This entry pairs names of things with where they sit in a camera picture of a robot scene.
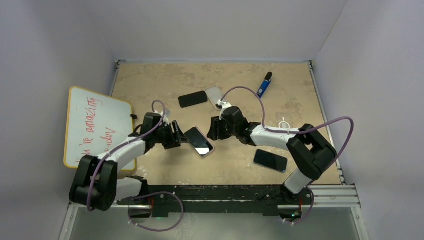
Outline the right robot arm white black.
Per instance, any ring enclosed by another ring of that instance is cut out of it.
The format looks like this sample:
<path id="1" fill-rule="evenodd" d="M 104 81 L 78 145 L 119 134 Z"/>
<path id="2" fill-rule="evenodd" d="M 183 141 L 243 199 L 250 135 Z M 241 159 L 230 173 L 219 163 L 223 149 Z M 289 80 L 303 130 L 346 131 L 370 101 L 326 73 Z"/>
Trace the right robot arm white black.
<path id="1" fill-rule="evenodd" d="M 237 106 L 223 108 L 211 117 L 207 137 L 212 141 L 237 138 L 242 144 L 288 151 L 297 168 L 281 186 L 280 196 L 288 204 L 300 198 L 301 191 L 318 180 L 333 164 L 335 148 L 311 124 L 300 128 L 277 128 L 250 122 Z"/>

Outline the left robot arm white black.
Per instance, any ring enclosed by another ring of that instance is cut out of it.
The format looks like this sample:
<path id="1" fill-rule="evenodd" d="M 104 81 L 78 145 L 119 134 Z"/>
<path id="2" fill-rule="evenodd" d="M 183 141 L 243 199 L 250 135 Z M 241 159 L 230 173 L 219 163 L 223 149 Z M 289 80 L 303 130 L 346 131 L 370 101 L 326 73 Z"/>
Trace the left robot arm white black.
<path id="1" fill-rule="evenodd" d="M 177 121 L 169 121 L 163 112 L 148 112 L 143 123 L 121 144 L 105 153 L 81 158 L 70 187 L 69 200 L 86 206 L 90 212 L 105 212 L 114 202 L 127 198 L 142 205 L 149 199 L 148 181 L 140 176 L 119 179 L 118 173 L 155 145 L 162 145 L 168 150 L 187 142 Z"/>

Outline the black phone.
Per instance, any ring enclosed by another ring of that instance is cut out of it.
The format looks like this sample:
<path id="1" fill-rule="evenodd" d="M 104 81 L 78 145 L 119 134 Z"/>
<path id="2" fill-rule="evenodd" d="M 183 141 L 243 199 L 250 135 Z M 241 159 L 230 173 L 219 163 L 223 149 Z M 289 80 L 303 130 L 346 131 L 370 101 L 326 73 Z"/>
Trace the black phone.
<path id="1" fill-rule="evenodd" d="M 188 143 L 201 157 L 206 157 L 215 149 L 208 138 L 197 126 L 190 128 L 184 133 L 184 135 L 187 138 Z"/>

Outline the dark blue phone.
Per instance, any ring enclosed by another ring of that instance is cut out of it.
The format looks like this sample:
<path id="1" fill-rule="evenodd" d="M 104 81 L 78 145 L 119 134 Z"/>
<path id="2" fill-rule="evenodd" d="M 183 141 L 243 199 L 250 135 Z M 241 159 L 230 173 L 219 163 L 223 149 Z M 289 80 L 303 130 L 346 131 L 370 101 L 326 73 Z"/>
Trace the dark blue phone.
<path id="1" fill-rule="evenodd" d="M 268 151 L 257 149 L 253 162 L 256 165 L 284 173 L 287 169 L 288 159 Z"/>

